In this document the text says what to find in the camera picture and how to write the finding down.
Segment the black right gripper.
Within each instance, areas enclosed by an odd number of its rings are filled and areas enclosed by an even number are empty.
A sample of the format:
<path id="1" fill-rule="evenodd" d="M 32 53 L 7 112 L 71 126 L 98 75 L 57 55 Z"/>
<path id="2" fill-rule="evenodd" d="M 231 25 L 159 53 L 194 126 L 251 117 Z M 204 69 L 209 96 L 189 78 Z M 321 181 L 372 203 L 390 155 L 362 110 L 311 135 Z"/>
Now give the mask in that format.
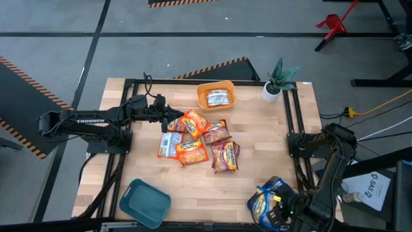
<path id="1" fill-rule="evenodd" d="M 276 189 L 272 198 L 276 205 L 266 215 L 270 227 L 293 232 L 311 231 L 304 212 L 311 198 L 308 191 L 296 193 L 292 189 Z"/>

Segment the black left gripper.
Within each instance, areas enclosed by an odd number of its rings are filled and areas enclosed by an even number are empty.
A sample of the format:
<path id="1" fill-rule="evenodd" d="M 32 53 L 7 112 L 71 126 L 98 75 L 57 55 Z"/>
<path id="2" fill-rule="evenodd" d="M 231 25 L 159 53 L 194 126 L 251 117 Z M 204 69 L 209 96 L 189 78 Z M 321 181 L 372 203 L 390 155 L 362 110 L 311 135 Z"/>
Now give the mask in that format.
<path id="1" fill-rule="evenodd" d="M 144 118 L 149 122 L 160 122 L 162 133 L 167 133 L 168 124 L 176 119 L 182 117 L 185 113 L 179 110 L 175 110 L 169 106 L 155 106 L 144 110 Z"/>

